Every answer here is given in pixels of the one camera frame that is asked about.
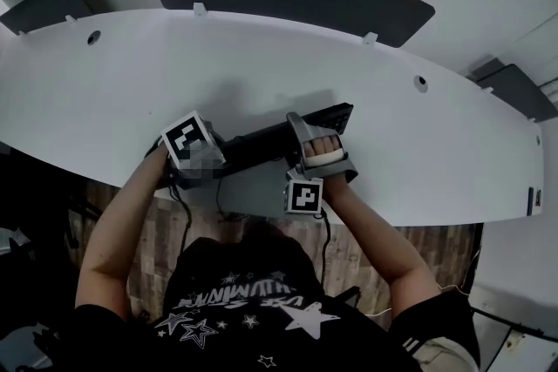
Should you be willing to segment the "small desk edge socket box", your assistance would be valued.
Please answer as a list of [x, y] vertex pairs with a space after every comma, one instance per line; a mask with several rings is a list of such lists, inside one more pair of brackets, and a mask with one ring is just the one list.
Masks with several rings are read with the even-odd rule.
[[538, 215], [542, 211], [542, 190], [530, 186], [527, 191], [527, 217]]

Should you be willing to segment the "person's right forearm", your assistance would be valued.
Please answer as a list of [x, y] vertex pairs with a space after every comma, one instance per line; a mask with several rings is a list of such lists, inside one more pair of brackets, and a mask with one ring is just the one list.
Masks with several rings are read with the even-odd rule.
[[324, 181], [324, 197], [389, 285], [393, 306], [411, 306], [439, 294], [432, 271], [411, 242], [366, 205], [342, 174]]

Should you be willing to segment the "black star print t-shirt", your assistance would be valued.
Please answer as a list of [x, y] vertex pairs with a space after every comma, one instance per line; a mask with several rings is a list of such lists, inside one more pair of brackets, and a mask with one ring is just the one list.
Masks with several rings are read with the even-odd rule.
[[446, 292], [381, 328], [329, 297], [284, 235], [199, 238], [179, 256], [162, 316], [146, 325], [93, 305], [65, 333], [72, 372], [478, 372], [462, 294]]

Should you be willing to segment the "person's right hand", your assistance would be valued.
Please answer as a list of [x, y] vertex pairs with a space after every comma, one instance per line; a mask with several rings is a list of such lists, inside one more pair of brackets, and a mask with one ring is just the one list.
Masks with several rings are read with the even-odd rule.
[[307, 157], [315, 157], [334, 152], [341, 148], [337, 136], [325, 136], [312, 139], [303, 143], [304, 153]]

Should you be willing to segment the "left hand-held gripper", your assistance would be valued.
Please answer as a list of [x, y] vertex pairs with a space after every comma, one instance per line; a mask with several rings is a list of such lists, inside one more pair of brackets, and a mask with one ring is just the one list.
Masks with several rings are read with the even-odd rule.
[[222, 138], [197, 111], [188, 113], [161, 133], [170, 163], [170, 177], [183, 190], [217, 179], [226, 163]]

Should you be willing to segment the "black keyboard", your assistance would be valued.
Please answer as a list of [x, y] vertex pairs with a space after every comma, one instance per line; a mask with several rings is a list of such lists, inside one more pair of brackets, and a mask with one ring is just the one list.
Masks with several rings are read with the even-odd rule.
[[[350, 119], [353, 105], [341, 103], [303, 115], [309, 125], [335, 130], [343, 134]], [[287, 121], [251, 132], [224, 142], [221, 152], [225, 163], [221, 176], [226, 177], [270, 161], [285, 159], [289, 167], [296, 163], [300, 152], [296, 135]]]

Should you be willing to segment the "person's left forearm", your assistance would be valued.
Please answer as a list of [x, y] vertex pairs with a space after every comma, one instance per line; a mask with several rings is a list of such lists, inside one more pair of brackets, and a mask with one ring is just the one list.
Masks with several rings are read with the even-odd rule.
[[127, 278], [167, 155], [166, 147], [160, 145], [143, 159], [105, 209], [88, 241], [81, 275]]

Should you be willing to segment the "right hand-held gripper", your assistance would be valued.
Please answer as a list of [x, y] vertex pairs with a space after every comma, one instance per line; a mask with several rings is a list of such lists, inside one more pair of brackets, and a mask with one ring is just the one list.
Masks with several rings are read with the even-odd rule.
[[[285, 190], [286, 213], [319, 214], [322, 212], [325, 180], [344, 177], [347, 184], [357, 176], [357, 170], [344, 150], [339, 134], [334, 129], [311, 125], [296, 112], [286, 115], [287, 122], [303, 145], [300, 160], [287, 171]], [[305, 145], [312, 145], [318, 138], [329, 137], [333, 150], [308, 156]]]

